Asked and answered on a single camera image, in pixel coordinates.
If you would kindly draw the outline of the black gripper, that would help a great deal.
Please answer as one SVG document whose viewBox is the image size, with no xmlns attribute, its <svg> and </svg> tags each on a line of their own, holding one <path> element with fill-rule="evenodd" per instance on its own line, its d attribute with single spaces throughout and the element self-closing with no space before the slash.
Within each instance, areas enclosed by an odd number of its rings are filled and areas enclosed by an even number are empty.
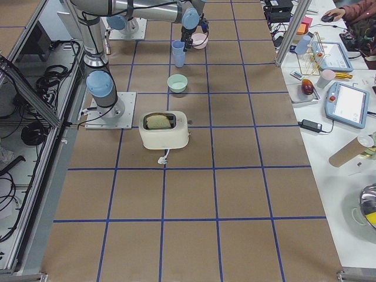
<svg viewBox="0 0 376 282">
<path fill-rule="evenodd" d="M 195 27 L 192 29 L 189 29 L 182 25 L 182 28 L 181 28 L 182 36 L 181 36 L 180 41 L 184 42 L 185 51 L 189 50 L 192 47 L 192 44 L 193 44 L 192 35 L 195 31 L 196 31 Z"/>
</svg>

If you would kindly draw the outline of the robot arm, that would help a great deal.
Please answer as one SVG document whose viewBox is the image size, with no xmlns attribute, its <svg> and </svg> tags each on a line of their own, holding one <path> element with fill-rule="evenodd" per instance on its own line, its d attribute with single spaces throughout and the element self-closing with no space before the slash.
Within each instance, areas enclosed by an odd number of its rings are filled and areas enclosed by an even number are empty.
<svg viewBox="0 0 376 282">
<path fill-rule="evenodd" d="M 106 22 L 110 28 L 123 34 L 133 34 L 139 30 L 139 24 L 133 17 L 126 18 L 122 15 L 109 16 L 106 18 Z"/>
<path fill-rule="evenodd" d="M 99 116 L 112 118 L 124 112 L 118 101 L 115 81 L 109 70 L 109 60 L 103 44 L 100 19 L 125 20 L 143 18 L 182 25 L 184 50 L 192 47 L 192 34 L 198 26 L 206 26 L 206 1 L 70 1 L 76 14 L 88 67 L 86 86 L 94 98 Z"/>
</svg>

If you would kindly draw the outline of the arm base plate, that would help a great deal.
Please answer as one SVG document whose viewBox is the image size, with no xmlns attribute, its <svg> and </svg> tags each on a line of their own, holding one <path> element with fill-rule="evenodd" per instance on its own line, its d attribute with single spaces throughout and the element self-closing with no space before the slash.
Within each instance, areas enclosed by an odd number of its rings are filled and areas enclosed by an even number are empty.
<svg viewBox="0 0 376 282">
<path fill-rule="evenodd" d="M 118 92 L 117 103 L 107 113 L 107 109 L 97 107 L 92 98 L 91 107 L 96 107 L 88 113 L 89 121 L 85 123 L 87 130 L 117 130 L 131 129 L 136 103 L 136 92 Z"/>
<path fill-rule="evenodd" d="M 111 41 L 144 40 L 146 26 L 147 20 L 143 18 L 132 18 L 129 21 L 124 19 L 108 20 L 108 38 Z"/>
</svg>

